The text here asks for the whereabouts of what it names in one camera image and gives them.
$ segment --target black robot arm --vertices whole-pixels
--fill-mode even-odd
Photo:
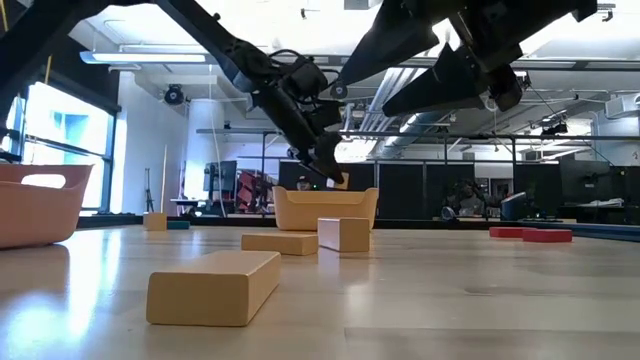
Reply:
[[[342,183],[334,151],[342,140],[325,128],[341,122],[342,103],[318,99],[329,87],[313,59],[297,55],[293,63],[275,60],[251,43],[230,34],[194,0],[35,0],[5,36],[0,38],[0,116],[8,114],[14,96],[67,36],[78,21],[109,5],[158,4],[215,57],[226,77],[250,94],[283,132],[289,155],[305,167]],[[0,138],[7,133],[0,123]]]

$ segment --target ceiling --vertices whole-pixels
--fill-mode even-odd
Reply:
[[[377,7],[344,10],[345,1],[349,0],[198,0],[198,3],[210,14],[220,13],[222,25],[231,33],[265,52],[291,48],[304,54],[348,55],[369,29]],[[616,5],[613,19],[603,22],[596,14],[578,24],[565,17],[523,43],[526,57],[640,60],[637,31],[640,4],[636,0],[606,2]],[[306,19],[300,15],[301,8],[306,9]],[[111,6],[80,23],[70,35],[89,49],[101,52],[131,46],[202,51],[193,38],[155,5]],[[540,97],[553,103],[554,111],[570,108],[572,115],[582,119],[589,118],[589,111],[601,110],[603,104],[559,100],[573,98],[576,93],[581,98],[601,101],[609,99],[609,93],[615,91],[640,92],[640,73],[636,72],[532,71],[529,75],[538,93],[528,92],[523,104],[495,118],[487,110],[459,111],[450,131],[522,132],[530,122],[538,122],[551,113],[549,106],[541,105]],[[159,89],[170,83],[182,83],[192,98],[246,96],[231,86],[216,65],[142,65],[137,76],[145,77]],[[384,73],[354,84],[349,98],[370,101],[383,78]],[[392,124],[389,129],[400,125]]]

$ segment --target pink basket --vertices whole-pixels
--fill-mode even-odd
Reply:
[[[0,248],[47,245],[71,237],[92,165],[0,165]],[[61,189],[23,185],[29,175],[61,175]]]

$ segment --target wooden floor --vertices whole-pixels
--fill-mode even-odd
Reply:
[[[638,359],[640,245],[377,231],[368,254],[283,257],[247,328],[151,326],[149,274],[243,232],[81,231],[0,252],[0,359]]]

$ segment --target white column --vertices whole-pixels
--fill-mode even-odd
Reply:
[[[217,161],[216,148],[213,135],[197,134],[196,130],[211,129],[212,125],[215,129],[224,127],[224,103],[211,99],[191,100],[184,184],[184,193],[189,198],[207,197],[207,192],[203,190],[204,168],[207,163]],[[222,137],[218,136],[217,139],[222,152]]]

